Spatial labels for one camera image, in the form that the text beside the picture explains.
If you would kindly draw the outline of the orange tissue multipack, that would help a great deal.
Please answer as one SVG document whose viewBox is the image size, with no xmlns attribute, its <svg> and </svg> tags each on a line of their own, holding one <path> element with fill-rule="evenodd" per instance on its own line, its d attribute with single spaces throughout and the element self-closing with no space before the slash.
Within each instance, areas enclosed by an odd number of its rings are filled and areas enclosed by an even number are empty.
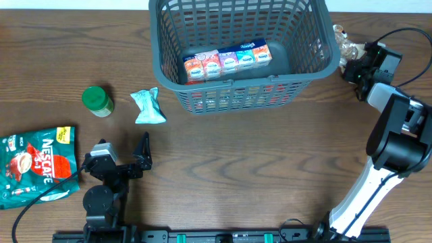
<svg viewBox="0 0 432 243">
<path fill-rule="evenodd" d="M 185 56 L 186 85 L 201 84 L 222 76 L 262 68 L 273 56 L 265 39 Z"/>
</svg>

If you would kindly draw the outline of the beige brown snack bag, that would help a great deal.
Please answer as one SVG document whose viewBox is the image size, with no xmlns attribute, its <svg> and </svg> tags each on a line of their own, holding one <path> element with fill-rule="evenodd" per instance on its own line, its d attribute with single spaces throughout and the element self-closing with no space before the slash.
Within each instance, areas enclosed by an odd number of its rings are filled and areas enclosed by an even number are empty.
<svg viewBox="0 0 432 243">
<path fill-rule="evenodd" d="M 362 58 L 365 54 L 365 45 L 356 44 L 348 39 L 348 34 L 345 32 L 344 28 L 338 24 L 333 25 L 333 30 L 335 32 L 335 40 L 340 48 L 340 64 L 341 73 L 346 69 L 346 64 L 348 61 L 353 61 Z"/>
</svg>

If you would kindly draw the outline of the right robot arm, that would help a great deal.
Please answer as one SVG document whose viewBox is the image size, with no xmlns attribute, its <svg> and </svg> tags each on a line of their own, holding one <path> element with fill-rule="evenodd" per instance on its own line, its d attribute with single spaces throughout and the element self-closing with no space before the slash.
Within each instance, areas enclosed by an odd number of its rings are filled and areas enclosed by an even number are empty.
<svg viewBox="0 0 432 243">
<path fill-rule="evenodd" d="M 343 201 L 314 227 L 316 240 L 356 240 L 388 194 L 431 158 L 431 106 L 392 86 L 402 56 L 375 41 L 362 59 L 349 61 L 344 79 L 356 96 L 380 112 L 366 146 L 367 162 Z"/>
</svg>

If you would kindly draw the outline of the light green snack packet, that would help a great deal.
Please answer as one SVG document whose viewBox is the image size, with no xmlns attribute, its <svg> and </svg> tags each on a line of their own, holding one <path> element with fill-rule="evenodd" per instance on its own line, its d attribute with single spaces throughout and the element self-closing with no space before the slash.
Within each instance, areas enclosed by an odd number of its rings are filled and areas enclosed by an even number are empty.
<svg viewBox="0 0 432 243">
<path fill-rule="evenodd" d="M 162 124 L 166 122 L 157 100 L 158 94 L 159 89 L 154 87 L 130 95 L 140 110 L 135 121 L 136 124 Z"/>
</svg>

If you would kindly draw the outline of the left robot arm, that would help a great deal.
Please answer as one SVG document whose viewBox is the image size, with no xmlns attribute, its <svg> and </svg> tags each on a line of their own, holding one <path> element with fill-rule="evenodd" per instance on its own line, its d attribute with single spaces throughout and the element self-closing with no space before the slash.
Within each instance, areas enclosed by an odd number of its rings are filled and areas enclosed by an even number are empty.
<svg viewBox="0 0 432 243">
<path fill-rule="evenodd" d="M 135 225 L 124 222 L 130 180 L 139 179 L 150 170 L 151 158 L 149 133 L 145 132 L 132 156 L 135 163 L 117 165 L 117 153 L 113 145 L 102 139 L 85 155 L 85 172 L 102 181 L 93 186 L 83 198 L 86 210 L 84 226 L 85 242 L 139 242 L 140 234 Z"/>
</svg>

